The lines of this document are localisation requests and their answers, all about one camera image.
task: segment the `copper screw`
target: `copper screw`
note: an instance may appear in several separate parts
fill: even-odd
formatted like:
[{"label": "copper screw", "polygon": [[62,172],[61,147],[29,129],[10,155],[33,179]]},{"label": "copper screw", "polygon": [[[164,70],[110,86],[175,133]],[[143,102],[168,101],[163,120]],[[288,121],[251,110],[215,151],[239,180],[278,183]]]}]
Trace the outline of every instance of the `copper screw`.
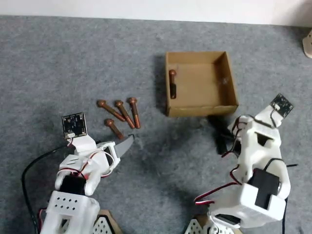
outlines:
[{"label": "copper screw", "polygon": [[97,101],[97,105],[99,107],[104,108],[105,110],[107,110],[109,113],[111,113],[113,116],[115,116],[116,118],[118,118],[120,121],[126,121],[126,119],[119,114],[117,111],[115,111],[112,107],[110,107],[109,105],[106,104],[105,100],[98,100]]},{"label": "copper screw", "polygon": [[109,127],[113,133],[115,133],[115,135],[119,138],[119,139],[123,139],[123,134],[118,130],[118,128],[114,125],[114,121],[111,118],[107,118],[104,121],[105,125],[107,127]]},{"label": "copper screw", "polygon": [[176,76],[176,71],[175,70],[170,70],[169,71],[169,79],[170,79],[170,83],[171,84],[175,83],[175,76]]},{"label": "copper screw", "polygon": [[136,123],[136,128],[140,128],[141,125],[140,125],[140,119],[138,118],[136,102],[137,102],[137,99],[135,97],[129,98],[129,103],[131,105],[132,115]]},{"label": "copper screw", "polygon": [[176,98],[175,76],[176,76],[176,71],[170,70],[169,71],[169,86],[170,86],[170,98],[171,99]]},{"label": "copper screw", "polygon": [[126,118],[126,121],[128,122],[130,128],[135,128],[135,124],[133,123],[132,119],[130,119],[130,116],[128,115],[127,111],[123,107],[123,102],[121,100],[117,100],[115,102],[115,105],[120,111],[122,112],[123,116]]}]

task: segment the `perforated white plate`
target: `perforated white plate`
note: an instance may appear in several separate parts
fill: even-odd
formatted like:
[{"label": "perforated white plate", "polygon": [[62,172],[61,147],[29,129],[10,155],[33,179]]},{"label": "perforated white plate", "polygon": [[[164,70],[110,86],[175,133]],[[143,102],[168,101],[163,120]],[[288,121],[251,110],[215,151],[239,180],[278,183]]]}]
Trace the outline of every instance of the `perforated white plate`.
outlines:
[{"label": "perforated white plate", "polygon": [[204,234],[202,227],[197,219],[192,219],[184,234]]},{"label": "perforated white plate", "polygon": [[105,217],[99,217],[93,226],[92,234],[113,234]]}]

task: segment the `cardboard box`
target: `cardboard box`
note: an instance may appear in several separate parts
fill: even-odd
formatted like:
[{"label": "cardboard box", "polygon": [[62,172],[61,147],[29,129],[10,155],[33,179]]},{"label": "cardboard box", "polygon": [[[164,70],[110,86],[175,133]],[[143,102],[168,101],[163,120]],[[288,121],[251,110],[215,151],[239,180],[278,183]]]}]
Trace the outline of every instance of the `cardboard box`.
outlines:
[{"label": "cardboard box", "polygon": [[[169,71],[176,71],[176,98]],[[167,115],[226,115],[238,107],[229,56],[224,51],[166,53]]]}]

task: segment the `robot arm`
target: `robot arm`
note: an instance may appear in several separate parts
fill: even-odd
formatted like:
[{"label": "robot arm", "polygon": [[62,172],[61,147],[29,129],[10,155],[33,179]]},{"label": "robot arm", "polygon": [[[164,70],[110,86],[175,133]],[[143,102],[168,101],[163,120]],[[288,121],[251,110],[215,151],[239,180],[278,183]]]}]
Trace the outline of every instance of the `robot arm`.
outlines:
[{"label": "robot arm", "polygon": [[107,177],[131,147],[130,135],[119,144],[113,141],[96,144],[87,135],[83,113],[63,117],[64,135],[75,146],[60,164],[46,209],[41,234],[91,234],[100,211],[92,195],[101,178]]},{"label": "robot arm", "polygon": [[241,116],[229,126],[236,136],[235,143],[241,144],[238,166],[231,172],[236,182],[229,183],[234,186],[218,199],[197,202],[210,204],[209,216],[214,225],[253,228],[283,218],[291,185],[277,127],[292,108],[279,94],[255,117]]}]

